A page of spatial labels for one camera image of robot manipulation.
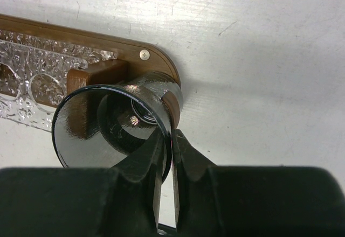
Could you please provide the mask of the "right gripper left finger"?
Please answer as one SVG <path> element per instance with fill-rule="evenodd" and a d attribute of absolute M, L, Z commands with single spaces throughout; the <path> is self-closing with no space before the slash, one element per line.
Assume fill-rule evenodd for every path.
<path fill-rule="evenodd" d="M 1 170 L 1 236 L 157 236 L 159 133 L 110 169 Z"/>

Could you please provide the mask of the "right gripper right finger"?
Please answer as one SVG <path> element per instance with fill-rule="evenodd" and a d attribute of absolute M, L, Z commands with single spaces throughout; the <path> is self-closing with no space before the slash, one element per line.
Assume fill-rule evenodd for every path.
<path fill-rule="evenodd" d="M 172 132 L 178 236 L 344 236 L 344 194 L 325 169 L 220 166 Z"/>

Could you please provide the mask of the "dark tinted cup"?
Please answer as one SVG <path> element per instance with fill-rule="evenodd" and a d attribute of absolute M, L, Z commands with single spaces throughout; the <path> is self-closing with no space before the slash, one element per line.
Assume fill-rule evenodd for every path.
<path fill-rule="evenodd" d="M 65 168 L 111 168 L 142 147 L 154 131 L 164 140 L 162 176 L 172 160 L 171 132 L 179 123 L 183 94 L 162 72 L 132 81 L 77 89 L 58 105 L 52 143 Z"/>

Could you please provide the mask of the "clear rack with brown ends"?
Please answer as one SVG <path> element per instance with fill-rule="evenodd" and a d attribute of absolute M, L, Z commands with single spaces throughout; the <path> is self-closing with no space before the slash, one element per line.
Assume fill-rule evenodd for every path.
<path fill-rule="evenodd" d="M 117 59 L 104 50 L 1 30 L 1 118 L 51 131 L 56 107 L 67 95 L 70 69 Z"/>

